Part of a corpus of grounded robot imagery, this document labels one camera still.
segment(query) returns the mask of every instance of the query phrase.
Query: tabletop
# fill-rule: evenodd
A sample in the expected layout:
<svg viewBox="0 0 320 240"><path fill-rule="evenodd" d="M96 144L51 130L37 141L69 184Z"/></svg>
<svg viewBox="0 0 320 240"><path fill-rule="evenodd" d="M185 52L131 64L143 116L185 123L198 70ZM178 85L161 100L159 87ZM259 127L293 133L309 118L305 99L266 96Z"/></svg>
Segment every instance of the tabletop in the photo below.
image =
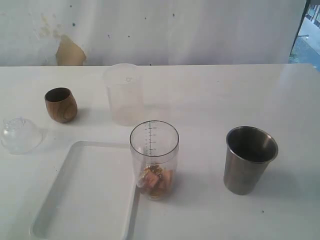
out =
<svg viewBox="0 0 320 240"><path fill-rule="evenodd" d="M101 79L105 66L0 67L0 119L23 116L43 132L23 155L0 147L0 239L19 238L29 211L50 189L76 141L128 143L132 127L112 122ZM320 74L308 64L141 66L146 120L180 135L171 196L137 195L129 238L319 239ZM54 122L44 95L71 89L73 122ZM239 196L223 183L226 134L242 125L263 129L279 147L254 191Z"/></svg>

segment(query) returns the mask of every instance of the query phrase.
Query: white wall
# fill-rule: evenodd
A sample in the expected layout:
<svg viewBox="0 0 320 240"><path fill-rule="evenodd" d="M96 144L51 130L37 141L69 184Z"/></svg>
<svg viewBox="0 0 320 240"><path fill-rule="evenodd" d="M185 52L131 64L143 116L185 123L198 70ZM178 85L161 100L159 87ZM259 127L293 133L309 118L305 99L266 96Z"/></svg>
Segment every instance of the white wall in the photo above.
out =
<svg viewBox="0 0 320 240"><path fill-rule="evenodd" d="M86 65L287 63L305 3L0 0L0 66L55 65L62 34Z"/></svg>

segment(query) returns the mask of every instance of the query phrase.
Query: white tray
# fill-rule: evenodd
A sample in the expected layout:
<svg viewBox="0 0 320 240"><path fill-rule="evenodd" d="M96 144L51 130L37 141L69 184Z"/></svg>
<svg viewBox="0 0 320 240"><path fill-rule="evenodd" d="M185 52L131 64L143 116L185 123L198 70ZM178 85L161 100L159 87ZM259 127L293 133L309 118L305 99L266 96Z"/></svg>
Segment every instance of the white tray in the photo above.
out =
<svg viewBox="0 0 320 240"><path fill-rule="evenodd" d="M30 229L35 239L127 238L135 181L129 148L78 141Z"/></svg>

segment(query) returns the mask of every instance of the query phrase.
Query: wooden cup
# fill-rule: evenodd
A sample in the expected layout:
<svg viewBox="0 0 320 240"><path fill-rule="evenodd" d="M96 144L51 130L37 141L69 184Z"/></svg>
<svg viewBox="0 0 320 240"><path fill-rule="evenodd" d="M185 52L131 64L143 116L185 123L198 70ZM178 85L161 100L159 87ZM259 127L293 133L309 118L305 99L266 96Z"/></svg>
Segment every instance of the wooden cup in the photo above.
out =
<svg viewBox="0 0 320 240"><path fill-rule="evenodd" d="M48 91L44 101L49 116L58 123L70 122L77 115L77 103L68 88L58 87Z"/></svg>

